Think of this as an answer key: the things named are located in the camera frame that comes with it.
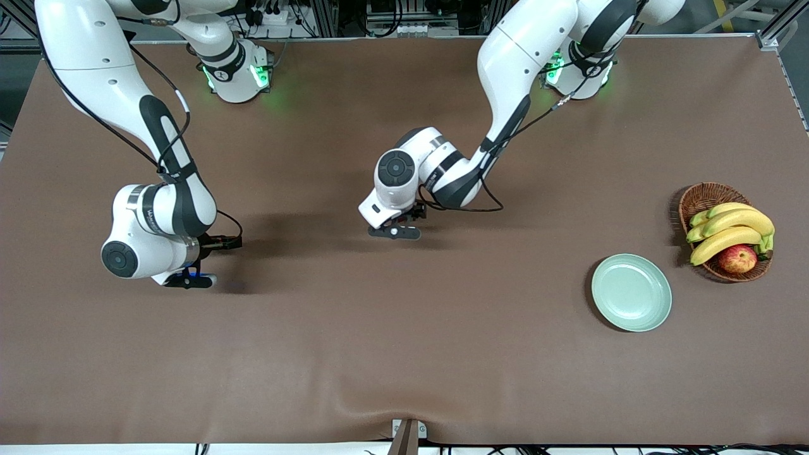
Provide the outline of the pale green round plate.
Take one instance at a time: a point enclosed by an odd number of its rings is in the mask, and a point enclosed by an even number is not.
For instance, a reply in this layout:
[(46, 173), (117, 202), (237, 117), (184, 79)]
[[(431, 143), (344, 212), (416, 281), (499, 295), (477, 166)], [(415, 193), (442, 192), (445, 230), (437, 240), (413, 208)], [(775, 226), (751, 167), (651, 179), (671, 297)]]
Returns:
[(671, 312), (667, 278), (653, 262), (638, 255), (621, 253), (599, 262), (590, 292), (606, 321), (630, 333), (658, 328)]

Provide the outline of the brown table mat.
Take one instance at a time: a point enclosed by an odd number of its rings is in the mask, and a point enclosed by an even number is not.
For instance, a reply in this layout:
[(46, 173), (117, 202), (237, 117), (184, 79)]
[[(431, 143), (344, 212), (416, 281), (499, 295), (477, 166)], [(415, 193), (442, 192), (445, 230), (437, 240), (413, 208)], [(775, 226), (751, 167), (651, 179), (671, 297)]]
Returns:
[[(356, 207), (408, 130), (482, 141), (480, 44), (294, 42), (242, 106), (182, 44), (145, 45), (245, 228), (188, 291), (102, 265), (113, 196), (156, 176), (40, 64), (0, 162), (0, 444), (376, 440), (413, 418), (443, 444), (809, 445), (809, 137), (777, 54), (627, 39), (598, 95), (509, 144), (487, 179), (503, 211), (368, 236)], [(774, 223), (764, 276), (691, 265), (677, 200), (702, 182)], [(652, 331), (595, 307), (621, 253), (671, 287)]]

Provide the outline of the white terminal strip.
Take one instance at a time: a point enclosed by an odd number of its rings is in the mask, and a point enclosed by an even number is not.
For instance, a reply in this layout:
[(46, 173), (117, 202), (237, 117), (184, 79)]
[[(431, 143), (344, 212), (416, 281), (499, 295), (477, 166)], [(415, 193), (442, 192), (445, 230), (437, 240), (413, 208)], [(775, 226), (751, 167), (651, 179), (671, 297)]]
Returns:
[(404, 22), (391, 32), (392, 23), (367, 23), (366, 29), (375, 37), (388, 38), (443, 38), (457, 37), (460, 30), (453, 23)]

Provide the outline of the white power strip with plugs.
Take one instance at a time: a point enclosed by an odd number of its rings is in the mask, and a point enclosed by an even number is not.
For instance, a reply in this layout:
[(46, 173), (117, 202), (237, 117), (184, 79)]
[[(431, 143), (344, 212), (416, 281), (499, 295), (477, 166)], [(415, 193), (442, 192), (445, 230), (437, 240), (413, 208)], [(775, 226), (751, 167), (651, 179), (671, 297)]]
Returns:
[(250, 28), (262, 25), (286, 26), (298, 19), (289, 5), (289, 0), (243, 0), (243, 2), (245, 22)]

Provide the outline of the brown wicker basket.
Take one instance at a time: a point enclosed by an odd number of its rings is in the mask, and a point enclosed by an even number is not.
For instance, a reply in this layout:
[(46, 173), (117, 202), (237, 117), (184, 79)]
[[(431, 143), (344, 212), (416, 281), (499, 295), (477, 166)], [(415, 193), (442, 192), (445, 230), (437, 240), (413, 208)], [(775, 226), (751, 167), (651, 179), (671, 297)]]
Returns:
[[(676, 213), (679, 219), (679, 225), (684, 233), (685, 240), (687, 232), (691, 229), (691, 217), (700, 211), (708, 210), (716, 205), (728, 202), (743, 203), (754, 207), (748, 198), (743, 196), (742, 193), (732, 188), (730, 185), (716, 182), (702, 182), (691, 185), (690, 187), (684, 189), (677, 199)], [(764, 276), (771, 268), (772, 254), (774, 253), (774, 246), (772, 245), (773, 242), (774, 234), (763, 237), (759, 245), (749, 245), (756, 250), (758, 254), (758, 263), (753, 270), (745, 274), (739, 274), (738, 276), (736, 276), (736, 274), (726, 274), (726, 272), (719, 267), (719, 263), (717, 263), (717, 256), (719, 256), (719, 254), (711, 257), (708, 262), (693, 267), (705, 274), (708, 274), (708, 276), (713, 276), (714, 280), (717, 282), (751, 282)], [(698, 244), (699, 242), (695, 244), (688, 244), (691, 248), (691, 252), (695, 250)]]

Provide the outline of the red yellow apple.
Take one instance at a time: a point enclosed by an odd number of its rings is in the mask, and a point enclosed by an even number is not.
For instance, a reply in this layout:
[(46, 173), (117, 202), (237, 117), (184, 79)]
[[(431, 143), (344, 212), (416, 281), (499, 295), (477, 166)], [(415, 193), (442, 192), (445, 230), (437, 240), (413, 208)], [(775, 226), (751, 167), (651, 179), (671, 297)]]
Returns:
[(717, 264), (726, 274), (745, 274), (753, 270), (759, 257), (749, 245), (734, 245), (726, 248), (717, 256)]

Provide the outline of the aluminium frame post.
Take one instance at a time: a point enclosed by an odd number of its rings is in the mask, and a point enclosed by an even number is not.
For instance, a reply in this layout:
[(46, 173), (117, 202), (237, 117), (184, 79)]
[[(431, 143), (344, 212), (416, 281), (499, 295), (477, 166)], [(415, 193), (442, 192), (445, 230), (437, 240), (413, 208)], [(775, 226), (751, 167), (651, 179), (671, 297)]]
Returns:
[(40, 45), (34, 0), (0, 0), (0, 44)]
[(763, 30), (756, 33), (758, 46), (763, 51), (784, 47), (798, 29), (798, 18), (809, 9), (809, 0), (788, 0)]

